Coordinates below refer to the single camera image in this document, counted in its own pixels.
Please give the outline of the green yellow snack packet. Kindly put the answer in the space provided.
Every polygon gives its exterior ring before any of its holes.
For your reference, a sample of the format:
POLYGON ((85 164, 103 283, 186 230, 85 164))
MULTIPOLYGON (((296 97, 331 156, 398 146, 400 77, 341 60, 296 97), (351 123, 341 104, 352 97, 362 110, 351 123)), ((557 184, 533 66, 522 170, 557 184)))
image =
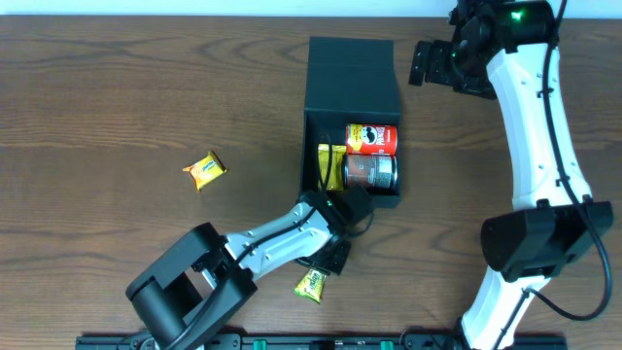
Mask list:
POLYGON ((320 304, 327 276, 319 270, 309 269, 294 288, 294 293, 320 304))

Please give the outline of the silver-sided Pringles can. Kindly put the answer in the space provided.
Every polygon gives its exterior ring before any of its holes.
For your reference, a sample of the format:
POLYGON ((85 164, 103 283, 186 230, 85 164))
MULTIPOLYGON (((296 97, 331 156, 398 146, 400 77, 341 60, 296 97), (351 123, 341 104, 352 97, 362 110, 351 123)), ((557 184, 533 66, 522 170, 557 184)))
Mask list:
POLYGON ((382 155, 346 155, 343 159, 345 186, 393 190, 397 186, 397 158, 382 155))

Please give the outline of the red Pringles can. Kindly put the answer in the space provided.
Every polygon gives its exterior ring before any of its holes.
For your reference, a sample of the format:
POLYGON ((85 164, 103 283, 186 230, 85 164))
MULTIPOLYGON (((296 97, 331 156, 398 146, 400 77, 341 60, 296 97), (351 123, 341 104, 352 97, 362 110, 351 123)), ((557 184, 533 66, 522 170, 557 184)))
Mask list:
POLYGON ((346 125, 346 147, 349 155, 394 156, 397 153, 397 141, 397 127, 394 125, 346 125))

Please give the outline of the dark green box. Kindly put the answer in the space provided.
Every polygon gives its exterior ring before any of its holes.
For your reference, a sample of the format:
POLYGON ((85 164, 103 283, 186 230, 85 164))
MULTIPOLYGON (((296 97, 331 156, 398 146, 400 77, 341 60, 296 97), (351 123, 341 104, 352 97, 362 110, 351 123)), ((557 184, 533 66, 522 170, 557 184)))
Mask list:
POLYGON ((318 185, 317 148, 328 135, 346 143, 350 123, 401 127, 401 102, 390 40, 309 40, 299 191, 318 185))

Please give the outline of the orange snack packet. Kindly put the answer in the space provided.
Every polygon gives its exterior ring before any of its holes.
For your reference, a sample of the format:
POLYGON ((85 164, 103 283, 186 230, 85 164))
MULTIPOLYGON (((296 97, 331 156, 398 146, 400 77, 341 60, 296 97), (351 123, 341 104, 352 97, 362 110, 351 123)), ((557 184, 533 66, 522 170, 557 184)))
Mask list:
POLYGON ((206 185, 224 175, 227 172, 227 168, 215 152, 210 151, 206 157, 185 167, 183 171, 190 174, 194 187, 199 193, 206 185))

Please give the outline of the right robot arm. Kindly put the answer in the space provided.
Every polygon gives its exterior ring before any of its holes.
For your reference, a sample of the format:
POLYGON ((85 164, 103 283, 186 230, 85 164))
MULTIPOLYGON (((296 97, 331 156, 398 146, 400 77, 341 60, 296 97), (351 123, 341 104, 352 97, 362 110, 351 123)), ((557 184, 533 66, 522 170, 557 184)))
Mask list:
POLYGON ((515 334, 530 303, 589 250, 606 257, 612 206, 594 199, 582 174, 561 92, 563 15, 545 1, 459 0, 452 38, 416 46, 411 85, 499 102, 513 176, 512 211, 482 225, 487 269, 448 349, 551 348, 515 334))

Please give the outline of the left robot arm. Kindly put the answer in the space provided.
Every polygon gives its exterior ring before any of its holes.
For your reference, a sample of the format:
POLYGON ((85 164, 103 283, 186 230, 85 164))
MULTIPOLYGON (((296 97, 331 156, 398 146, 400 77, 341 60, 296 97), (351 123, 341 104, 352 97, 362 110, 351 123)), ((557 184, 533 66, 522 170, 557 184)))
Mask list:
POLYGON ((286 215, 262 226, 219 234, 205 223, 184 234, 125 294, 161 349, 207 343, 257 291, 258 280, 291 261, 338 273, 339 246, 373 212, 361 186, 303 193, 286 215))

